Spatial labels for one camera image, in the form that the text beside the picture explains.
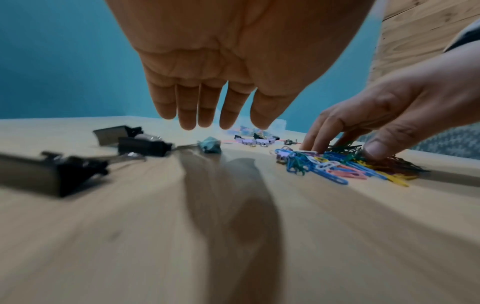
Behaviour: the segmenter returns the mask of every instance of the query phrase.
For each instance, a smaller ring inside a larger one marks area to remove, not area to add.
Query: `hand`
[[[106,0],[138,51],[158,113],[209,126],[228,83],[230,128],[258,88],[266,129],[350,42],[374,0]]]
[[[452,127],[480,121],[480,42],[385,76],[350,100],[323,111],[303,149],[322,153],[378,129],[366,143],[380,160]]]

